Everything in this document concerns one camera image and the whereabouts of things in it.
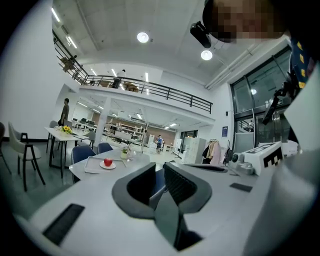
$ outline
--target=hanging clothes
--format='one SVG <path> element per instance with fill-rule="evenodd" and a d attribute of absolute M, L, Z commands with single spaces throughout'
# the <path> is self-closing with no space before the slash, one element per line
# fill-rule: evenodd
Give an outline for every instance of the hanging clothes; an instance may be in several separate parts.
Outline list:
<path fill-rule="evenodd" d="M 202 156 L 203 156 L 204 158 L 207 157 L 208 150 L 209 150 L 209 145 L 205 148 L 205 150 L 204 150 L 203 153 L 202 153 Z"/>
<path fill-rule="evenodd" d="M 215 143 L 212 149 L 212 153 L 211 153 L 211 162 L 210 165 L 212 166 L 218 166 L 219 162 L 220 162 L 220 157 L 221 157 L 221 148 L 219 143 Z"/>
<path fill-rule="evenodd" d="M 214 145 L 216 144 L 216 142 L 217 141 L 213 141 L 213 142 L 210 143 L 209 150 L 208 150 L 205 158 L 210 158 L 210 156 L 212 155 L 212 151 L 214 149 Z"/>

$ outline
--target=red apple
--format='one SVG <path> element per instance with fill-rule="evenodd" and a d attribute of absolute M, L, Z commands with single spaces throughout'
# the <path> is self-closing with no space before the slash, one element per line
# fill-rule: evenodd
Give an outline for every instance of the red apple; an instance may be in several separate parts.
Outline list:
<path fill-rule="evenodd" d="M 112 159 L 110 159 L 110 158 L 106 158 L 103 161 L 104 161 L 104 165 L 106 167 L 109 167 L 110 165 L 112 165 Z"/>

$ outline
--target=yellow flowers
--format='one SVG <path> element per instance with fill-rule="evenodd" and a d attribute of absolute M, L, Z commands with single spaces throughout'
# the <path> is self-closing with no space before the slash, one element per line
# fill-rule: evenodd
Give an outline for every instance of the yellow flowers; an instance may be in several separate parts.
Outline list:
<path fill-rule="evenodd" d="M 70 129 L 69 126 L 63 126 L 63 127 L 62 127 L 62 130 L 63 130 L 65 133 L 67 133 L 67 134 L 71 134 L 71 133 L 72 133 L 72 131 L 71 131 L 71 129 Z"/>

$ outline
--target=black railing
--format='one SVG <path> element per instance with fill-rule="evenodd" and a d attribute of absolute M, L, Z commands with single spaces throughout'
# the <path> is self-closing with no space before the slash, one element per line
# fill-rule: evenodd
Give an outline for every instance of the black railing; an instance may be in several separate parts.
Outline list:
<path fill-rule="evenodd" d="M 54 48 L 59 65 L 62 67 L 64 72 L 68 73 L 72 77 L 72 79 L 78 81 L 81 85 L 85 84 L 88 78 L 88 73 L 84 70 L 82 65 L 77 62 L 53 30 L 52 33 Z"/>
<path fill-rule="evenodd" d="M 89 75 L 84 85 L 118 88 L 119 90 L 131 91 L 145 95 L 157 95 L 165 98 L 166 100 L 171 99 L 188 104 L 191 108 L 199 108 L 211 114 L 212 103 L 200 97 L 153 82 L 145 82 L 127 77 L 117 78 L 121 79 L 120 84 L 115 82 L 116 78 L 114 76 Z"/>

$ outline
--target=cabinet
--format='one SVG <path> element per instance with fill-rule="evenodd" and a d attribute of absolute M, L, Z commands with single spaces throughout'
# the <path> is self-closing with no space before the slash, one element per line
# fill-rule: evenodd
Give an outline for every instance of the cabinet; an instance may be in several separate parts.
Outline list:
<path fill-rule="evenodd" d="M 206 147 L 206 140 L 203 138 L 186 138 L 185 150 L 183 152 L 182 163 L 183 164 L 201 164 L 202 153 Z"/>

